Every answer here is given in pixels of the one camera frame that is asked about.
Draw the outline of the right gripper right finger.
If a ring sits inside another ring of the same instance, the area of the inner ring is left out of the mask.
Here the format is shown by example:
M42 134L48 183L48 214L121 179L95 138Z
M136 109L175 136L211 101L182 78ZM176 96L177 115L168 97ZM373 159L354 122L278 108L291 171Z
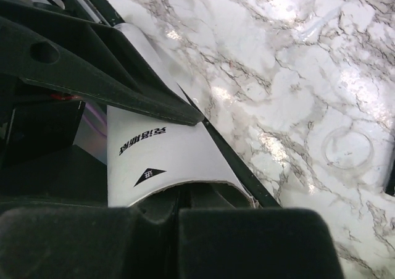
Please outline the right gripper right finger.
M324 220L306 209L188 209L179 278L344 278Z

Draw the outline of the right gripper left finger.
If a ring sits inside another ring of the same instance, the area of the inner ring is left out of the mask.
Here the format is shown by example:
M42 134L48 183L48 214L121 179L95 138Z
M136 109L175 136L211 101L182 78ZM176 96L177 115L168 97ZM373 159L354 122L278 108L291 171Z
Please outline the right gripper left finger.
M2 278L176 278L176 200L1 208Z

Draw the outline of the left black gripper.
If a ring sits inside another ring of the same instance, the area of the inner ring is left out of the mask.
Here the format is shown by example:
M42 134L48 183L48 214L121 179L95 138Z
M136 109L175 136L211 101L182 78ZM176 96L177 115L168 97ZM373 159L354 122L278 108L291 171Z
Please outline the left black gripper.
M1 72L3 196L107 198L106 166L73 143L85 102L72 95L180 125L204 118L119 30L15 0L1 0Z

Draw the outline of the white shuttlecock tube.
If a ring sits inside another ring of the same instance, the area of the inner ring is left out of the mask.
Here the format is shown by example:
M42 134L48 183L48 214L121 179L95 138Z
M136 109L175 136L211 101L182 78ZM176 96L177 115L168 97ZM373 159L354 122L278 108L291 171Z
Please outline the white shuttlecock tube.
M107 198L129 207L168 189L189 188L198 207L256 207L203 123L176 125L107 108Z

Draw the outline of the clear plastic tube lid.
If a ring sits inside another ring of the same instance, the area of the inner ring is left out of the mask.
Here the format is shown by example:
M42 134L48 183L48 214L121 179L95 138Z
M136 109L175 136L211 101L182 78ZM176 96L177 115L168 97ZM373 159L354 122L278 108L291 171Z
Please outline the clear plastic tube lid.
M322 156L328 165L341 170L359 169L374 156L371 139L359 130L338 128L331 131L321 145Z

